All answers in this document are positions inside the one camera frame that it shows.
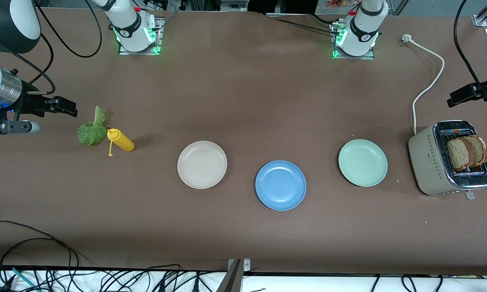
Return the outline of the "green lettuce leaf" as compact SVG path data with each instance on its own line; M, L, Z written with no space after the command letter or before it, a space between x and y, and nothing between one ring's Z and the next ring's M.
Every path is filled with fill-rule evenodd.
M106 137L108 131L105 122L106 113L96 105L93 121L82 124L77 128L78 141L86 146L101 142Z

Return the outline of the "brown bread slice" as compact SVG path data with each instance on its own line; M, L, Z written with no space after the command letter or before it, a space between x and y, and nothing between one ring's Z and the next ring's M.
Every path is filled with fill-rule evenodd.
M471 167L478 167L487 163L487 145L479 135L468 135L464 139L470 144L474 154L474 164Z
M466 138L460 137L449 140L447 147L455 171L463 171L468 167L475 166L474 151Z

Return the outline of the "yellow squeeze bottle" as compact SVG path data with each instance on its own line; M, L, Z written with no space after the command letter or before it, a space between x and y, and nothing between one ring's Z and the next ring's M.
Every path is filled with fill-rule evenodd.
M112 146L115 144L125 152L131 152L134 148L134 142L129 139L117 128L110 128L107 130L107 137L110 141L108 156L112 157Z

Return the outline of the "green round plate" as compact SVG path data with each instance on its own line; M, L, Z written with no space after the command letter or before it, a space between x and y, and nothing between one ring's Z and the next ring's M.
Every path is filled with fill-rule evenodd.
M378 185L388 173L388 159L383 150L364 139L344 144L338 154L338 165L342 175L360 187Z

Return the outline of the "beige round plate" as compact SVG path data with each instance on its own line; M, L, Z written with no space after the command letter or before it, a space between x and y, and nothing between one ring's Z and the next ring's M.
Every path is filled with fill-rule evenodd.
M211 141L196 141L180 153L177 173L184 184L202 190L217 185L227 166L227 156L220 146Z

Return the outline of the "blue round plate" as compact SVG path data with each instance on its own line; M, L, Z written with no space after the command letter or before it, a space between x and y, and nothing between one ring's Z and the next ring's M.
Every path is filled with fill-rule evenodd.
M288 211L296 208L304 200L306 191L305 175L290 161L270 161L255 177L256 195L271 210Z

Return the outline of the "beige chrome toaster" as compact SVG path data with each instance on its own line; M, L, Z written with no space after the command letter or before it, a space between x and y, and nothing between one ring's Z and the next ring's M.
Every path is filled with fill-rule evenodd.
M487 187L487 163L455 171L447 147L449 140L477 135L470 122L445 120L427 127L408 142L411 165L420 190L429 196L465 193L469 200L474 191Z

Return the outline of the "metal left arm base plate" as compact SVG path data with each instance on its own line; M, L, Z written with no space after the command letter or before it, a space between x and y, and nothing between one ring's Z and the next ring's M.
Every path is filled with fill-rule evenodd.
M344 51L341 45L343 44L344 39L348 36L345 26L345 18L340 18L338 21L333 21L332 24L329 24L330 31L337 33L331 36L333 59L374 60L375 54L373 51L373 45L375 45L375 41L373 41L368 52L361 56L353 56Z

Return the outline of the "metal table edge bracket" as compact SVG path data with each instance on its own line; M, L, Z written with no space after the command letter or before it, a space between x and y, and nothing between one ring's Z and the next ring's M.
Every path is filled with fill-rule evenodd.
M234 259L234 258L230 258L228 260L228 266L227 266L227 270L229 270L232 266L232 264L236 261L237 259ZM248 272L251 270L251 259L249 258L244 258L244 259L241 259L241 262L242 262L242 265L243 265L243 271L244 272Z

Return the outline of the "aluminium profile post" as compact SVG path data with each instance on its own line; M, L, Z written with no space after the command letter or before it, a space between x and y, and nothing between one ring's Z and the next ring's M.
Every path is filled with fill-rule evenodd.
M245 259L229 259L228 270L216 292L241 292Z

